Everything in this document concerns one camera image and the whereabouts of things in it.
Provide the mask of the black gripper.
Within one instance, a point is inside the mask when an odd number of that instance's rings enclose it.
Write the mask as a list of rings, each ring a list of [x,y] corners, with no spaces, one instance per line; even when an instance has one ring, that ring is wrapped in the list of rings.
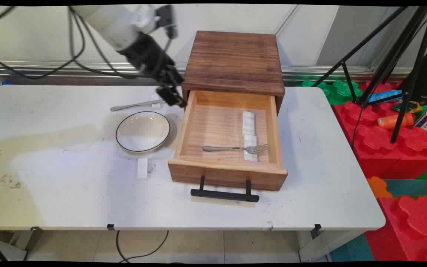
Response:
[[[176,69],[173,59],[166,54],[153,37],[139,32],[135,41],[118,53],[125,56],[126,60],[142,76],[162,82],[164,86],[156,88],[156,93],[169,106],[186,107],[187,102],[177,90],[177,86],[180,86],[184,81],[183,76]]]

